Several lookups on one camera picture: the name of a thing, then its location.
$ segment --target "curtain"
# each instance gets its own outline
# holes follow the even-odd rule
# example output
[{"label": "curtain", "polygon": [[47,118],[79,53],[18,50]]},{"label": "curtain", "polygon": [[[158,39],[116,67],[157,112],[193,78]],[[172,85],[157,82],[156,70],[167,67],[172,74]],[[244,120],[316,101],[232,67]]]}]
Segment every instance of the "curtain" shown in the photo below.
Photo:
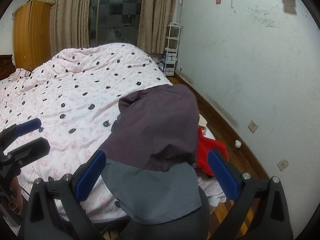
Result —
[{"label": "curtain", "polygon": [[163,53],[167,24],[175,0],[142,0],[137,46],[146,53]]},{"label": "curtain", "polygon": [[53,57],[65,48],[88,48],[90,0],[53,1],[55,5],[50,11],[51,56]]}]

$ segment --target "power outlet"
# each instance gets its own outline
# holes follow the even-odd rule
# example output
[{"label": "power outlet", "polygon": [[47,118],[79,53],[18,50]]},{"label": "power outlet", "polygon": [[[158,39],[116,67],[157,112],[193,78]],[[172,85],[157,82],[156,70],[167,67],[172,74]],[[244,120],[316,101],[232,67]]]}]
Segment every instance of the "power outlet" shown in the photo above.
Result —
[{"label": "power outlet", "polygon": [[256,129],[258,128],[258,125],[253,120],[251,120],[251,122],[248,125],[248,128],[250,129],[250,131],[252,133],[254,133],[256,131]]},{"label": "power outlet", "polygon": [[279,169],[280,169],[281,171],[283,171],[286,167],[289,166],[289,163],[288,163],[287,160],[281,160],[281,161],[278,162],[277,165],[278,165]]}]

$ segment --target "red garment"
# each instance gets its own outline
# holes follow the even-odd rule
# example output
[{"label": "red garment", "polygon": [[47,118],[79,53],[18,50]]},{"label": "red garment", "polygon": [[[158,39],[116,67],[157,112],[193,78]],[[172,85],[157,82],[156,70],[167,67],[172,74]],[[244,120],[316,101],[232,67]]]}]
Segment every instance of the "red garment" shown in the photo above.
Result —
[{"label": "red garment", "polygon": [[208,153],[212,149],[218,149],[219,152],[225,157],[227,162],[229,161],[227,148],[224,143],[209,139],[202,135],[201,127],[198,127],[198,157],[197,157],[197,168],[200,168],[204,173],[209,176],[214,176],[212,170],[208,164]]}]

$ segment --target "wooden wardrobe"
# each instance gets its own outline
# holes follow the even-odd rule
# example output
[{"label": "wooden wardrobe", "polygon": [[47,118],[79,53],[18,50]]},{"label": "wooden wardrobe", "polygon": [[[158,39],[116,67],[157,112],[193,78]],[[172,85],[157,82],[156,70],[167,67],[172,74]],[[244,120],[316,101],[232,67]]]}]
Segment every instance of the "wooden wardrobe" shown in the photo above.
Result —
[{"label": "wooden wardrobe", "polygon": [[51,59],[50,8],[48,3],[31,0],[15,12],[13,47],[17,68],[32,71]]}]

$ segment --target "bed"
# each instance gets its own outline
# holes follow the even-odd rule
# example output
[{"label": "bed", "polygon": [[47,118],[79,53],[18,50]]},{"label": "bed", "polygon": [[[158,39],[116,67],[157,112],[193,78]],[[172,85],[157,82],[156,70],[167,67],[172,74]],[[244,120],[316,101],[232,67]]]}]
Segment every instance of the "bed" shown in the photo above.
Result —
[{"label": "bed", "polygon": [[[119,98],[150,87],[171,84],[152,58],[130,44],[112,43],[90,49],[64,49],[31,75],[17,69],[0,84],[0,125],[7,128],[39,118],[42,126],[18,138],[8,149],[39,137],[51,146],[49,155],[22,168],[21,187],[30,193],[33,182],[60,179],[85,163],[111,133]],[[207,129],[205,136],[214,138]],[[226,200],[215,178],[197,172],[212,208]],[[81,205],[95,223],[126,216],[100,177]],[[62,217],[65,212],[56,202]]]}]

